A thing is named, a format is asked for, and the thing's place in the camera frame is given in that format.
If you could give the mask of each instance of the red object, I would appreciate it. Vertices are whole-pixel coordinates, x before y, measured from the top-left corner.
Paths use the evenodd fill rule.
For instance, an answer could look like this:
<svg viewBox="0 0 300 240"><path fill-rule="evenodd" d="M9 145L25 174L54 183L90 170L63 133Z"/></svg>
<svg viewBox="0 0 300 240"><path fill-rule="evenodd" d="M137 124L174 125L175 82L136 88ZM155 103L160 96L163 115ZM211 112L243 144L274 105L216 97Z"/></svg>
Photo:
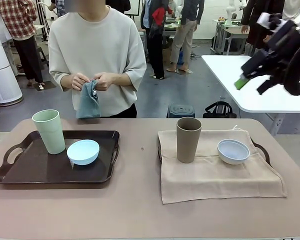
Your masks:
<svg viewBox="0 0 300 240"><path fill-rule="evenodd" d="M169 6L168 6L168 10L167 10L167 11L168 11L168 14L169 14L169 15L171 15L171 14L174 13L174 11L172 11L171 8L170 8Z"/></svg>
<svg viewBox="0 0 300 240"><path fill-rule="evenodd" d="M165 14L166 14L166 10L165 8L162 6L162 7L159 7L157 10L154 11L154 13L152 14L152 17L155 21L155 23L158 25L158 26L161 26L164 22L164 17L165 17Z"/></svg>
<svg viewBox="0 0 300 240"><path fill-rule="evenodd" d="M0 0L0 14L11 37L26 38L36 32L36 5L32 0Z"/></svg>

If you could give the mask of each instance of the dark jacket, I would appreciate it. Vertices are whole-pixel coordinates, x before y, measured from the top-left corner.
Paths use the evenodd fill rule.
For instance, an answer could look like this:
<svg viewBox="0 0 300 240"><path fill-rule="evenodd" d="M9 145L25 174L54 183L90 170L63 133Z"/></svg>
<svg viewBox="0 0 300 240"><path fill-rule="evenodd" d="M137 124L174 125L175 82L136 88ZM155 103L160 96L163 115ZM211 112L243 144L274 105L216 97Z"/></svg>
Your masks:
<svg viewBox="0 0 300 240"><path fill-rule="evenodd" d="M123 14L131 9L130 0L105 0L105 4Z"/></svg>
<svg viewBox="0 0 300 240"><path fill-rule="evenodd" d="M185 25L187 19L190 21L196 21L200 25L202 13L205 8L205 0L184 0L184 6L182 9L181 25Z"/></svg>
<svg viewBox="0 0 300 240"><path fill-rule="evenodd" d="M141 28L146 29L144 26L144 16L145 16L145 10L146 10L146 4L147 0L145 0L145 3L143 4L143 9L141 13ZM152 22L154 21L154 18L152 17L152 14L161 7L164 7L165 10L168 10L168 4L169 0L152 0L149 8L149 27L151 28Z"/></svg>
<svg viewBox="0 0 300 240"><path fill-rule="evenodd" d="M263 39L272 32L257 24L261 13L282 14L285 0L249 0L243 11L241 23L250 26L247 39L257 49L265 47Z"/></svg>

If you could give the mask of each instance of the white sweater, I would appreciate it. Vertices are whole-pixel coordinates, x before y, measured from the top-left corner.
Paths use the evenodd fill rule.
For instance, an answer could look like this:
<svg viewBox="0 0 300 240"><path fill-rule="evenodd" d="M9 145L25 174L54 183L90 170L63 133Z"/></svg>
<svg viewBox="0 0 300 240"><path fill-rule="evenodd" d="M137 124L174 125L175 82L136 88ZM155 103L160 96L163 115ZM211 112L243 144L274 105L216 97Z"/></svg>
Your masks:
<svg viewBox="0 0 300 240"><path fill-rule="evenodd" d="M110 8L102 21L88 22L78 13L68 13L52 24L48 45L49 72L60 87L61 78L69 74L91 79L102 72L128 74L133 86L111 85L97 92L102 117L119 114L137 100L147 64L137 27L126 15ZM80 94L72 90L75 110Z"/></svg>
<svg viewBox="0 0 300 240"><path fill-rule="evenodd" d="M293 20L300 14L300 0L285 0L282 19Z"/></svg>

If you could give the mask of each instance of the white bowl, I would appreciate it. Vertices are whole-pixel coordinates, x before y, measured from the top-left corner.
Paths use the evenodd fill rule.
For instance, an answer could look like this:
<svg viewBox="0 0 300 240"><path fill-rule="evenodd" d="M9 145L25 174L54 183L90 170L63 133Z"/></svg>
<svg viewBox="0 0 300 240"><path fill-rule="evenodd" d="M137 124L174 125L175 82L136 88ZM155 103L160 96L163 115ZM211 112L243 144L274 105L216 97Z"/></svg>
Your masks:
<svg viewBox="0 0 300 240"><path fill-rule="evenodd" d="M219 157L231 165L242 164L250 156L249 148L242 142L225 139L218 143Z"/></svg>
<svg viewBox="0 0 300 240"><path fill-rule="evenodd" d="M66 154L77 165L88 165L94 162L99 155L100 147L96 141L81 140L72 144Z"/></svg>

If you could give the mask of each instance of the brown tray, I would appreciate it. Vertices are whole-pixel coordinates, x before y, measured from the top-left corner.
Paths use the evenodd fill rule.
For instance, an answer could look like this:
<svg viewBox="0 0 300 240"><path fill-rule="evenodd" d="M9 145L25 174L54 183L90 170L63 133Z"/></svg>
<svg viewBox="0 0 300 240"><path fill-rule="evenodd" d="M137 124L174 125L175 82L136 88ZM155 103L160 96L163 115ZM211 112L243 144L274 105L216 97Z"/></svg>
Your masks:
<svg viewBox="0 0 300 240"><path fill-rule="evenodd" d="M38 131L31 132L20 144L10 148L0 167L0 184L100 184L113 174L119 154L117 131L63 131L65 146L80 140L94 140L100 146L97 159L85 166L70 162L67 150L52 155L46 150ZM15 149L22 149L14 160L8 157Z"/></svg>

